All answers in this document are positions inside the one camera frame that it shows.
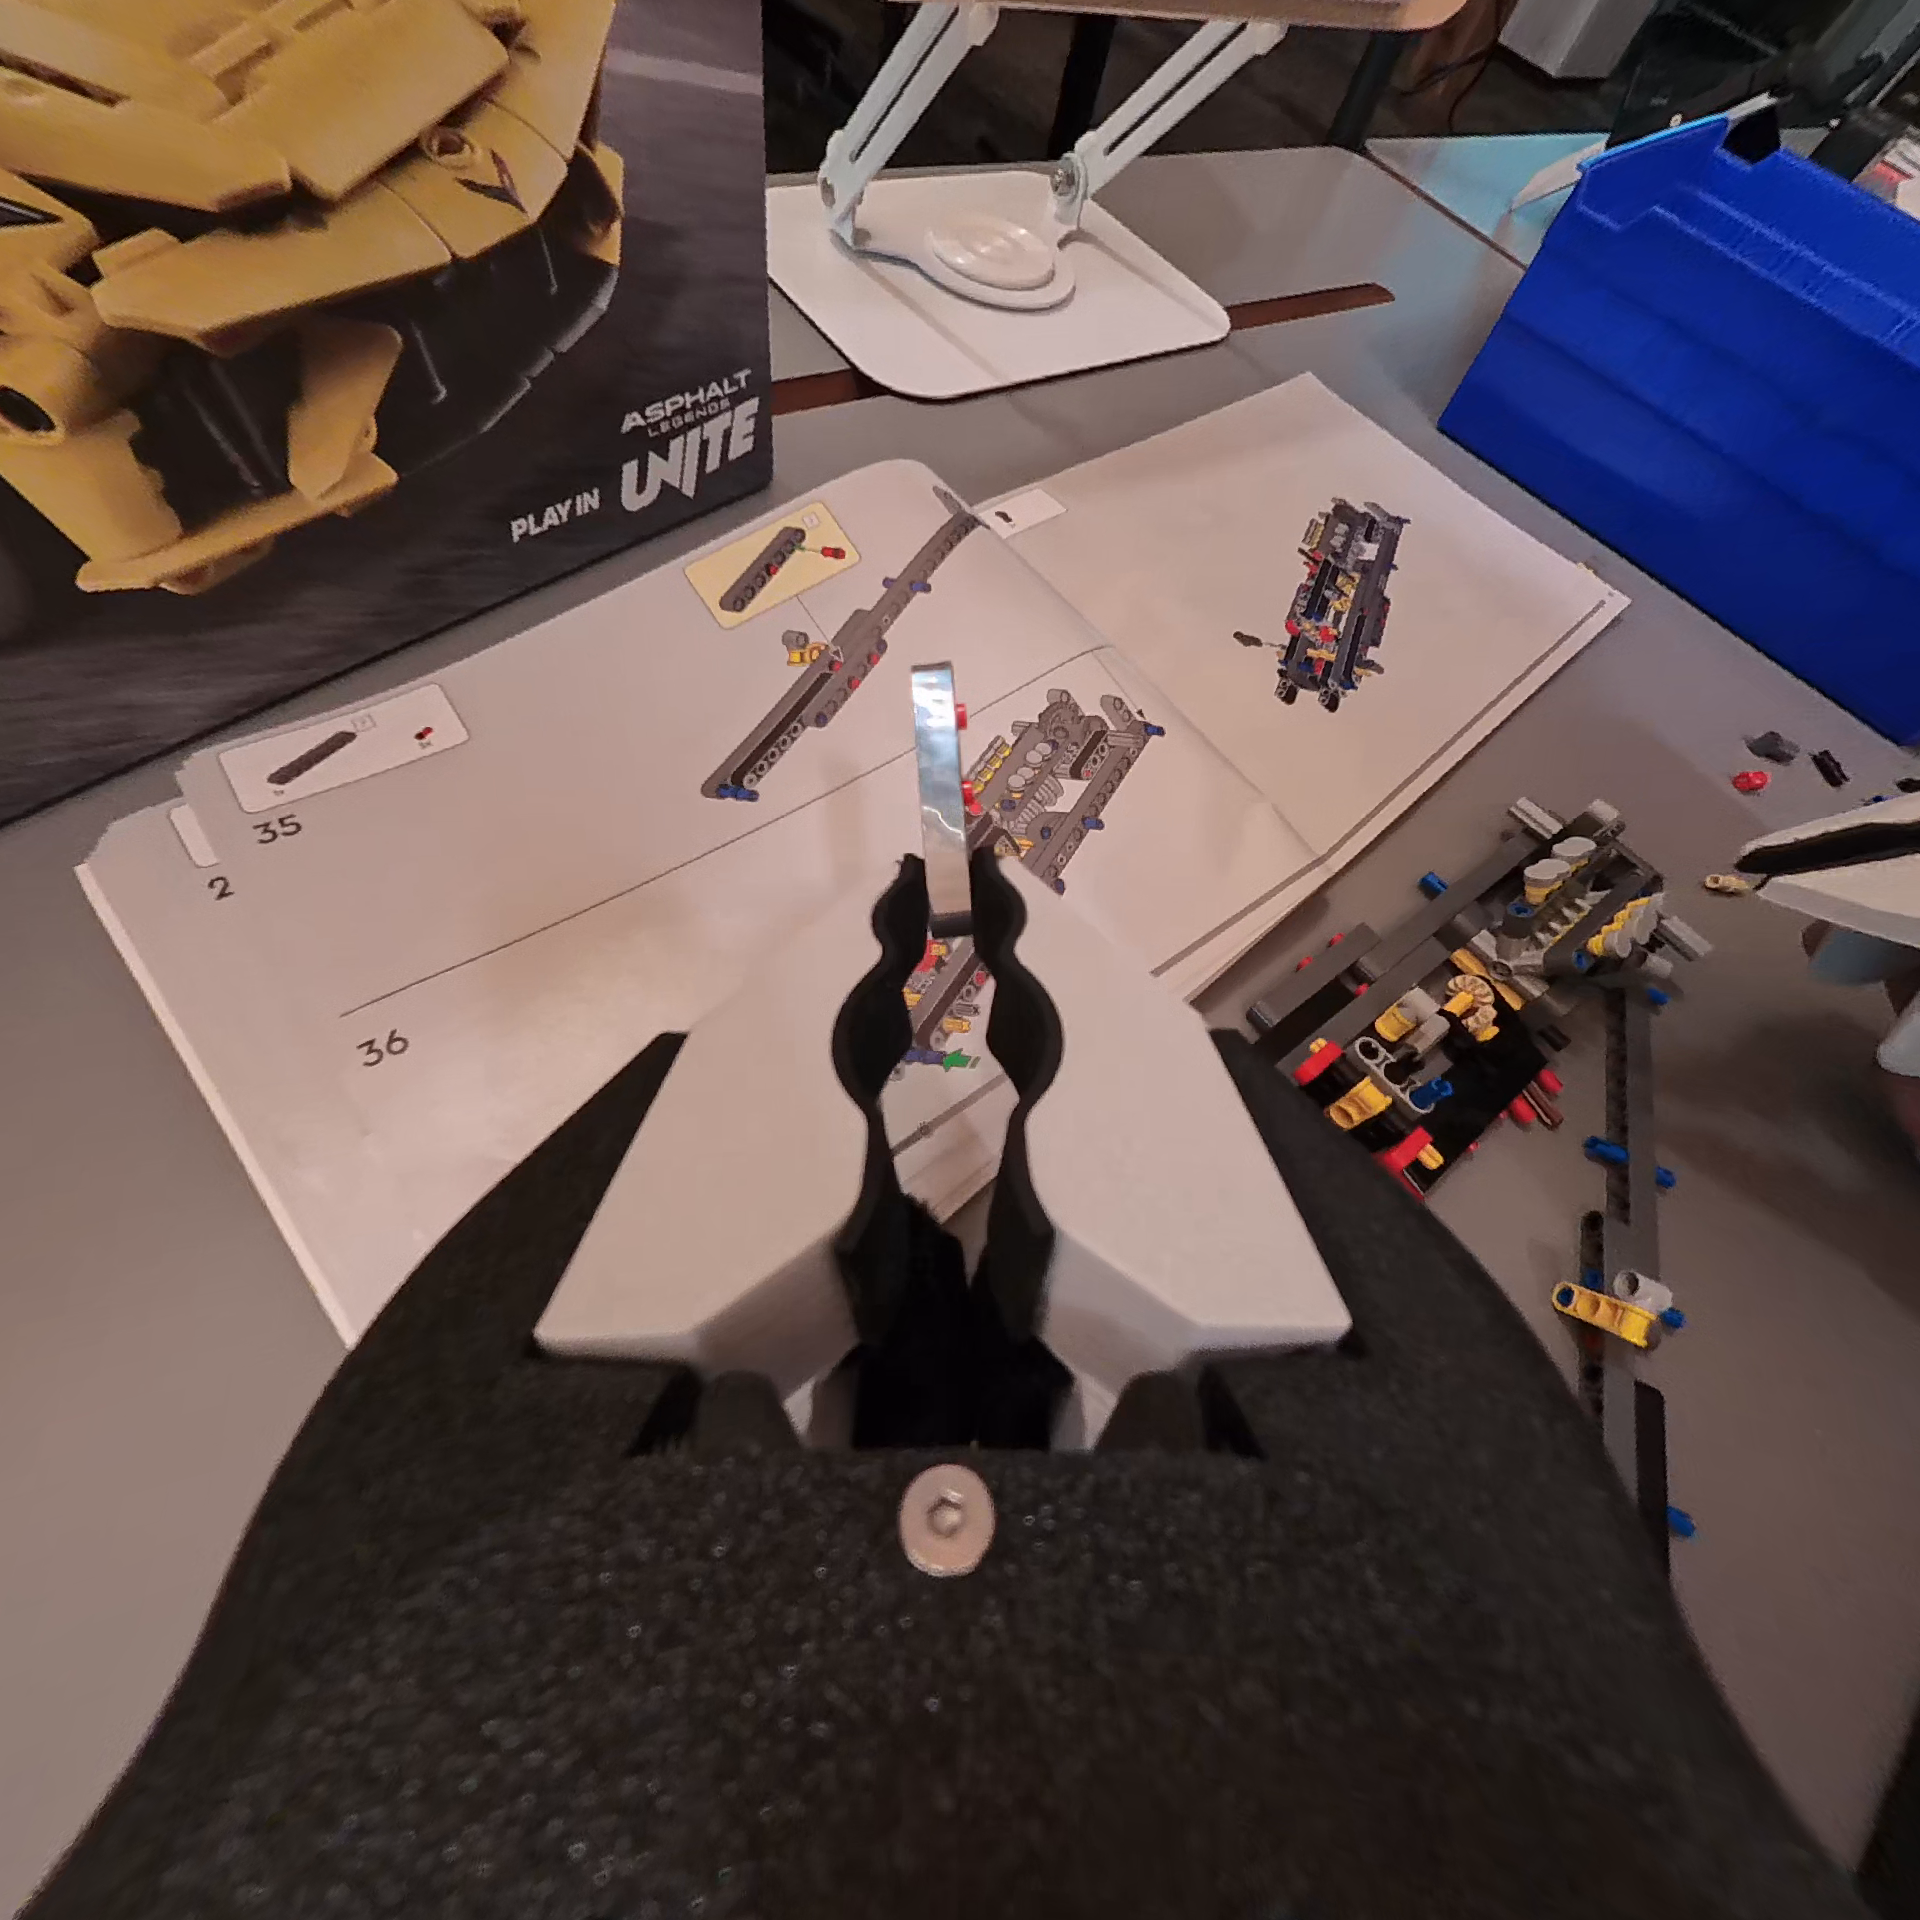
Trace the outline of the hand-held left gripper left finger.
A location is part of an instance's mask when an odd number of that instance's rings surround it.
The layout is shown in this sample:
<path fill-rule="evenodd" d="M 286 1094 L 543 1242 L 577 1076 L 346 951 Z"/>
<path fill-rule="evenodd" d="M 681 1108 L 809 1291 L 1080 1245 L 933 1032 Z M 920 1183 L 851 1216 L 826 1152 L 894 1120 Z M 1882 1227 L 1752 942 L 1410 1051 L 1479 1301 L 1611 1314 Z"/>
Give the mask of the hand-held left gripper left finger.
<path fill-rule="evenodd" d="M 537 1322 L 547 1356 L 827 1374 L 854 1350 L 833 1239 L 869 1122 L 833 1029 L 881 959 L 874 909 L 914 862 L 861 869 L 695 1019 Z"/>

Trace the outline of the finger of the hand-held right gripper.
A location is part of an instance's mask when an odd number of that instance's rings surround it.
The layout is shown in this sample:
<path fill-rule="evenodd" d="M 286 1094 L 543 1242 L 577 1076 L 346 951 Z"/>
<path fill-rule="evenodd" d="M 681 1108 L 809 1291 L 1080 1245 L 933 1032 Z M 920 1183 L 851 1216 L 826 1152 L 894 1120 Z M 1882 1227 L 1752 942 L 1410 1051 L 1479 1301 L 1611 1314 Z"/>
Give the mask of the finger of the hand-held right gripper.
<path fill-rule="evenodd" d="M 1771 876 L 1761 895 L 1809 920 L 1918 948 L 1918 852 Z"/>
<path fill-rule="evenodd" d="M 1918 792 L 1872 797 L 1832 818 L 1765 835 L 1736 858 L 1752 879 L 1875 866 L 1918 854 Z"/>

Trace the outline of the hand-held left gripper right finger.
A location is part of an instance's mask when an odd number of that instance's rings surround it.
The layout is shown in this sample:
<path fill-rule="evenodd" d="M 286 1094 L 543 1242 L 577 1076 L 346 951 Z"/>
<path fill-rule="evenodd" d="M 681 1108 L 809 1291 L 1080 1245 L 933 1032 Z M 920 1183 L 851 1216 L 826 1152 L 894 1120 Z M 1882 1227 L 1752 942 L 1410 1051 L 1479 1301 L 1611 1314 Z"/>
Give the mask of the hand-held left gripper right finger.
<path fill-rule="evenodd" d="M 971 860 L 1015 1090 L 984 1282 L 1015 1341 L 1118 1394 L 1354 1325 L 1203 1018 L 1013 858 Z"/>

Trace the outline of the long dark grey lego beam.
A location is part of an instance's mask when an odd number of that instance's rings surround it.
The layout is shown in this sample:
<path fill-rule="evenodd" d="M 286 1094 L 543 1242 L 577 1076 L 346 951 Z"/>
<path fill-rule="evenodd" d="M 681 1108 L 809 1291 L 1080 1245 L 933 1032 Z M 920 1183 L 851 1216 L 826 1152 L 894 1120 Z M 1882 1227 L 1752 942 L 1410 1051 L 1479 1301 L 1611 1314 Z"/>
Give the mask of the long dark grey lego beam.
<path fill-rule="evenodd" d="M 1602 1195 L 1601 1207 L 1579 1220 L 1569 1282 L 1607 1282 L 1621 1269 L 1664 1282 L 1661 1211 L 1673 1178 L 1661 1163 L 1653 1127 L 1653 1018 L 1664 996 L 1643 988 L 1602 988 L 1598 996 L 1602 1127 L 1586 1135 L 1582 1152 L 1602 1178 Z M 1638 1350 L 1561 1311 L 1555 1317 L 1573 1336 L 1578 1394 L 1638 1509 L 1653 1560 L 1670 1580 L 1673 1543 L 1691 1538 L 1695 1523 L 1671 1501 L 1667 1400 L 1648 1370 L 1663 1341 Z"/>

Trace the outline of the instruction booklet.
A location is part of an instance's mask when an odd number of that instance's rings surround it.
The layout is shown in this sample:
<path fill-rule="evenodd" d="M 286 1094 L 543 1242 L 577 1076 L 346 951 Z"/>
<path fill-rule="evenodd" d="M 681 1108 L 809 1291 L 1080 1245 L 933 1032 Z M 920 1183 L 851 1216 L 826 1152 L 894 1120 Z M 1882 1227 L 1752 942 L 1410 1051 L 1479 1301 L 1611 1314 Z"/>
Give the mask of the instruction booklet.
<path fill-rule="evenodd" d="M 969 508 L 862 466 L 377 700 L 202 751 L 78 882 L 344 1341 L 630 1059 L 917 835 L 1189 1000 L 1627 594 L 1314 374 Z"/>

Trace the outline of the yellow connector with grey pin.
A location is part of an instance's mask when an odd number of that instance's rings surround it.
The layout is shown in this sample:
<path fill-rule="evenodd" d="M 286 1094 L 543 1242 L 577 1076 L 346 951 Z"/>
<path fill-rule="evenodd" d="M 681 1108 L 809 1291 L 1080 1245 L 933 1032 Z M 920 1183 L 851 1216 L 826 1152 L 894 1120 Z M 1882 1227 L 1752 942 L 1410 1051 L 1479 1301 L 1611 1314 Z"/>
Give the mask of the yellow connector with grey pin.
<path fill-rule="evenodd" d="M 1607 1282 L 1559 1282 L 1552 1308 L 1567 1318 L 1621 1340 L 1638 1350 L 1656 1348 L 1670 1330 L 1688 1323 L 1671 1290 L 1639 1269 L 1621 1269 Z"/>

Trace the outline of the short grey lego beam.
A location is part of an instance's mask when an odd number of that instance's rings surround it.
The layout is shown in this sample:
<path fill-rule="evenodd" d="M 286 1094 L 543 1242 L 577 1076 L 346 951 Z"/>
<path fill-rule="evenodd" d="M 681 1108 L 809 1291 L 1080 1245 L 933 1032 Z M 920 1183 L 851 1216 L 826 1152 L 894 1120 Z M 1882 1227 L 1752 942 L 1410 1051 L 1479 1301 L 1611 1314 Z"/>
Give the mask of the short grey lego beam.
<path fill-rule="evenodd" d="M 951 663 L 917 663 L 911 669 L 929 933 L 941 942 L 968 936 L 974 918 L 960 730 L 949 709 L 954 698 Z"/>

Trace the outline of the lego car chassis assembly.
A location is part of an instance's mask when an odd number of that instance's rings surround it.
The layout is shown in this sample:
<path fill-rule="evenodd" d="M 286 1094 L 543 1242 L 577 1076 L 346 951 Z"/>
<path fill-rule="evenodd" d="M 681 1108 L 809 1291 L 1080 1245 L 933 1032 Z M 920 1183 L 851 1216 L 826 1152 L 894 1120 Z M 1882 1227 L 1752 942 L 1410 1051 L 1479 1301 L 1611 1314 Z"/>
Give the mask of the lego car chassis assembly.
<path fill-rule="evenodd" d="M 1571 816 L 1514 799 L 1479 863 L 1417 894 L 1331 934 L 1245 1018 L 1337 1132 L 1426 1198 L 1498 1127 L 1561 1124 L 1555 1062 L 1578 1012 L 1616 995 L 1657 1015 L 1713 946 L 1609 799 Z"/>

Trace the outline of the yellow car lego box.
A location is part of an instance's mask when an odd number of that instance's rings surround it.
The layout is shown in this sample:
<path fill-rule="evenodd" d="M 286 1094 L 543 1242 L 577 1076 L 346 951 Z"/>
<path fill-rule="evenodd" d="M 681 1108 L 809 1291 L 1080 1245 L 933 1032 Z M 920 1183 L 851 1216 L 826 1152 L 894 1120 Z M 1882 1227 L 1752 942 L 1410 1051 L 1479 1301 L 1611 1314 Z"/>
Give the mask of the yellow car lego box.
<path fill-rule="evenodd" d="M 755 3 L 3 4 L 3 810 L 768 487 Z"/>

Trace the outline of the blue plastic bin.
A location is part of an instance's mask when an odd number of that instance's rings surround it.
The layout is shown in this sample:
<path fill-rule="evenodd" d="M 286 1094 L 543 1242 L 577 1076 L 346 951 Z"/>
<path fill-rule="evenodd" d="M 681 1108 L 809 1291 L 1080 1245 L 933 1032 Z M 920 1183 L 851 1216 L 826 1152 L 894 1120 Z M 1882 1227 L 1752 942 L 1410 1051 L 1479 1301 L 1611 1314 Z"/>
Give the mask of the blue plastic bin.
<path fill-rule="evenodd" d="M 1918 739 L 1918 227 L 1770 112 L 1602 150 L 1440 430 Z"/>

